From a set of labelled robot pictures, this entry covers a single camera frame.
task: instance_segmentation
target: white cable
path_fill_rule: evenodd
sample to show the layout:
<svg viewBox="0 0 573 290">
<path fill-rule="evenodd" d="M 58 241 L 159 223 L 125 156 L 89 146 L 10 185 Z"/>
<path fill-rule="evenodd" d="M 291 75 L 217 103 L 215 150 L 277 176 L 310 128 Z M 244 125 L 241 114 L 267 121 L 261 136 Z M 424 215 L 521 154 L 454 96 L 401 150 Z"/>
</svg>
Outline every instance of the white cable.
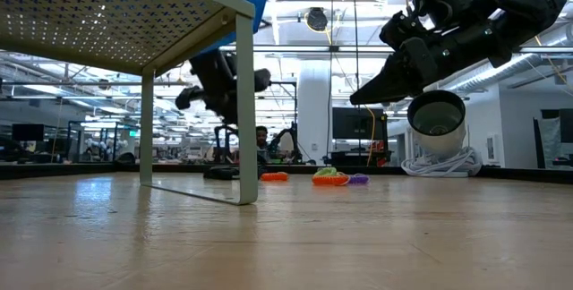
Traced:
<svg viewBox="0 0 573 290">
<path fill-rule="evenodd" d="M 421 177 L 468 177 L 476 175 L 481 168 L 482 157 L 471 147 L 464 147 L 456 156 L 442 161 L 427 155 L 402 162 L 407 174 Z"/>
</svg>

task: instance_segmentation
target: perforated tabletop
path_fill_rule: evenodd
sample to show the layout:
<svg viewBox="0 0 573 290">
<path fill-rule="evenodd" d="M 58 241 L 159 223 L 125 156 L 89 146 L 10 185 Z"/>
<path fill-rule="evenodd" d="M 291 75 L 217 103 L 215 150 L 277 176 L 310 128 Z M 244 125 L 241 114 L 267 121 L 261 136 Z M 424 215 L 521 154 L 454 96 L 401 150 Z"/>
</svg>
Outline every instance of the perforated tabletop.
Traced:
<svg viewBox="0 0 573 290">
<path fill-rule="evenodd" d="M 254 8 L 244 0 L 0 0 L 0 49 L 159 75 L 234 31 L 237 13 L 252 17 Z"/>
</svg>

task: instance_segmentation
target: orange toy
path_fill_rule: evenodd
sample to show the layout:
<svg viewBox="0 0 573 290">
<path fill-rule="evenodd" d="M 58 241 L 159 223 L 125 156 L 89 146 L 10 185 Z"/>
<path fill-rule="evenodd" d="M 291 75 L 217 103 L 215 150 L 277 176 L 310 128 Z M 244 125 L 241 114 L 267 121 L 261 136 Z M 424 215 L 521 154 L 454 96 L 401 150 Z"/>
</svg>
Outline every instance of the orange toy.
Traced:
<svg viewBox="0 0 573 290">
<path fill-rule="evenodd" d="M 262 174 L 261 180 L 263 182 L 287 182 L 288 181 L 288 174 L 287 173 L 266 173 L 266 174 Z"/>
<path fill-rule="evenodd" d="M 348 175 L 315 175 L 312 177 L 312 183 L 317 186 L 344 186 L 349 180 Z"/>
</svg>

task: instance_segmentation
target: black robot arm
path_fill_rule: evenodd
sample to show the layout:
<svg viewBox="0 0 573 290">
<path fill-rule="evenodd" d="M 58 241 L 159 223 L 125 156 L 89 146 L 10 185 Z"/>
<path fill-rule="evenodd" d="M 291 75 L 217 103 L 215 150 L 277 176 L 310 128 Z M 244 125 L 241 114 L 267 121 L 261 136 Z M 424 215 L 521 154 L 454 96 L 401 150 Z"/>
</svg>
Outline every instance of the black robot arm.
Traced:
<svg viewBox="0 0 573 290">
<path fill-rule="evenodd" d="M 354 105 L 397 102 L 483 59 L 499 67 L 512 51 L 555 23 L 567 0 L 421 0 L 420 16 L 397 13 L 380 38 L 396 51 L 379 75 L 350 97 Z M 497 19 L 490 16 L 503 11 Z"/>
<path fill-rule="evenodd" d="M 182 90 L 175 99 L 177 108 L 185 110 L 192 101 L 202 99 L 206 109 L 223 117 L 224 124 L 238 124 L 235 58 L 235 54 L 215 49 L 190 59 L 192 74 L 197 75 L 202 88 Z M 264 91 L 269 85 L 269 70 L 254 71 L 255 92 Z"/>
</svg>

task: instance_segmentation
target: metal table leg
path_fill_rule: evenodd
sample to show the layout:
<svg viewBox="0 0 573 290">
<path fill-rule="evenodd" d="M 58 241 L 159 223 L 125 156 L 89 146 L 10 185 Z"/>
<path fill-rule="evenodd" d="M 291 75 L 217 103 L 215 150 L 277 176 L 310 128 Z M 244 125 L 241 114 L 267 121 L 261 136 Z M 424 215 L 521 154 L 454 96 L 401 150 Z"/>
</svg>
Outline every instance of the metal table leg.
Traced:
<svg viewBox="0 0 573 290">
<path fill-rule="evenodd" d="M 236 53 L 237 53 L 237 99 L 238 99 L 238 122 L 239 122 L 239 152 L 241 163 L 239 165 L 240 181 L 238 194 L 232 196 L 215 194 L 194 189 L 176 190 L 153 183 L 151 181 L 151 134 L 153 127 L 153 83 L 143 84 L 141 96 L 141 147 L 144 145 L 143 128 L 149 127 L 145 140 L 146 149 L 141 149 L 141 184 L 169 192 L 177 192 L 183 195 L 199 197 L 207 200 L 222 201 L 234 205 L 250 204 L 257 201 L 259 193 L 259 180 L 257 175 L 256 131 L 254 114 L 254 71 L 252 56 L 252 19 L 237 14 L 236 19 Z M 145 105 L 147 94 L 151 97 Z"/>
<path fill-rule="evenodd" d="M 155 74 L 146 72 L 141 77 L 141 137 L 140 183 L 153 182 L 153 82 Z"/>
</svg>

